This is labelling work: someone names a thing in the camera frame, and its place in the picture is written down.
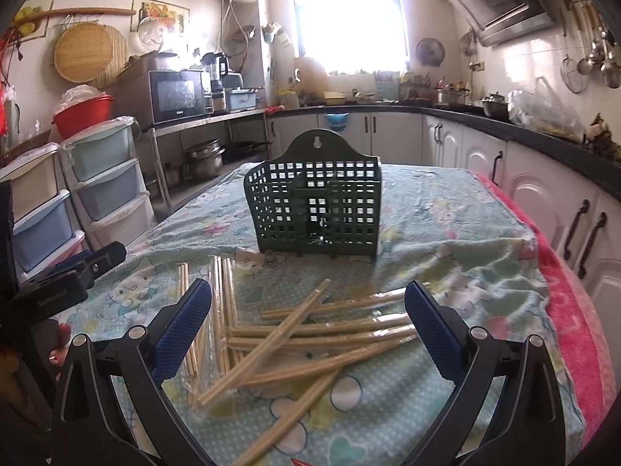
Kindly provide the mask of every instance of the plastic container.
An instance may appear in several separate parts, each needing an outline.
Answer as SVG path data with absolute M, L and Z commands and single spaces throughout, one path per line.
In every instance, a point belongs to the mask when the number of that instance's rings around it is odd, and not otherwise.
M 112 242 L 129 245 L 153 224 L 153 208 L 148 193 L 138 197 L 100 221 L 93 222 L 88 233 L 95 250 Z
M 76 230 L 73 236 L 69 239 L 68 242 L 64 243 L 54 252 L 52 252 L 47 258 L 41 261 L 38 265 L 36 265 L 32 270 L 25 272 L 23 268 L 18 268 L 17 279 L 20 283 L 25 282 L 26 280 L 30 280 L 34 276 L 41 273 L 43 270 L 49 268 L 54 264 L 58 264 L 65 259 L 70 258 L 71 256 L 75 256 L 82 252 L 84 247 L 84 240 L 86 234 L 81 230 Z
M 78 182 L 85 182 L 132 156 L 133 117 L 97 124 L 63 142 L 63 168 L 71 168 Z
M 33 210 L 13 228 L 15 261 L 28 272 L 73 236 L 66 201 L 69 191 Z
M 136 197 L 139 191 L 138 159 L 129 160 L 95 175 L 75 188 L 86 213 L 100 221 Z
M 45 145 L 20 156 L 2 170 L 5 175 L 0 181 L 12 180 L 13 216 L 16 221 L 58 194 L 58 149 L 55 143 Z
M 257 106 L 257 92 L 254 89 L 227 89 L 227 107 L 229 111 L 254 110 Z
M 52 122 L 63 138 L 71 138 L 82 130 L 110 119 L 113 100 L 112 96 L 106 94 L 76 103 L 58 112 Z

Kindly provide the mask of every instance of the kitchen cabinet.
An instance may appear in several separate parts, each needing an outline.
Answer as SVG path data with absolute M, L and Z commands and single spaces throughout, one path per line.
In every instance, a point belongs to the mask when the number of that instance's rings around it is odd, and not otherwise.
M 573 267 L 595 216 L 598 188 L 555 160 L 509 142 L 502 189 Z
M 420 113 L 374 112 L 371 114 L 371 152 L 382 163 L 421 165 L 423 117 Z
M 502 185 L 507 142 L 472 128 L 463 128 L 460 166 Z
M 442 121 L 437 117 L 426 115 L 423 118 L 422 164 L 440 166 L 438 160 L 438 128 Z
M 350 112 L 347 114 L 346 126 L 337 131 L 347 143 L 356 151 L 366 156 L 371 154 L 371 114 Z M 330 123 L 324 114 L 319 114 L 319 126 L 329 130 Z
M 461 145 L 463 127 L 451 121 L 443 121 L 437 131 L 438 165 L 442 168 L 461 168 Z
M 461 124 L 426 116 L 422 135 L 423 165 L 460 168 L 463 129 Z
M 289 148 L 291 142 L 296 139 L 296 136 L 319 127 L 315 113 L 275 117 L 268 124 L 269 139 L 272 144 L 269 151 L 271 159 L 281 156 Z
M 621 205 L 600 193 L 575 271 L 597 310 L 621 389 Z
M 319 126 L 330 129 L 325 115 Z M 422 163 L 422 115 L 407 112 L 351 112 L 347 125 L 337 131 L 352 148 L 365 155 L 379 156 L 389 165 Z

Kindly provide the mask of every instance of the dish rack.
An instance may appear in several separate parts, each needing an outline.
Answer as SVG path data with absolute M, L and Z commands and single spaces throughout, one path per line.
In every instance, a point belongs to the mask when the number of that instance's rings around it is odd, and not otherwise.
M 261 252 L 376 255 L 380 159 L 357 153 L 336 133 L 302 133 L 243 183 Z

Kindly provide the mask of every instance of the blue gripper pad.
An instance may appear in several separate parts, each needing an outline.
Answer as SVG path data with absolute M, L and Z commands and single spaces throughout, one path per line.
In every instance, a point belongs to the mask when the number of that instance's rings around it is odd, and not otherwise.
M 174 316 L 151 349 L 151 378 L 157 385 L 173 378 L 179 371 L 188 348 L 209 313 L 211 308 L 209 284 L 197 278 L 181 296 L 179 302 L 170 307 L 177 310 L 173 310 Z
M 449 313 L 455 314 L 457 319 L 463 323 L 461 317 L 455 310 L 438 305 L 425 287 L 416 281 L 406 288 L 405 305 L 406 312 L 431 354 L 442 378 L 460 384 L 466 376 L 465 351 L 442 318 L 440 309 L 446 309 Z

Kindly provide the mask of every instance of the stainless steel pot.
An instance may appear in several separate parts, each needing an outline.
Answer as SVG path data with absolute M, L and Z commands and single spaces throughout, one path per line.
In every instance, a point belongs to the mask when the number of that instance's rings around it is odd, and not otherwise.
M 481 101 L 482 102 L 504 103 L 506 100 L 505 100 L 505 97 L 502 94 L 499 94 L 498 91 L 496 91 L 496 93 L 494 93 L 494 94 L 492 94 L 492 93 L 488 94 Z
M 207 158 L 219 149 L 220 142 L 216 138 L 193 145 L 192 147 L 185 149 L 183 154 L 186 157 L 187 162 L 193 162 Z
M 451 89 L 437 89 L 438 103 L 440 105 L 453 105 L 460 103 L 462 91 L 455 91 Z
M 508 110 L 506 103 L 491 102 L 483 99 L 480 104 L 483 106 L 485 115 L 490 119 L 508 122 Z
M 207 180 L 218 177 L 222 171 L 222 153 L 224 149 L 218 149 L 207 157 L 187 163 L 189 174 L 197 180 Z

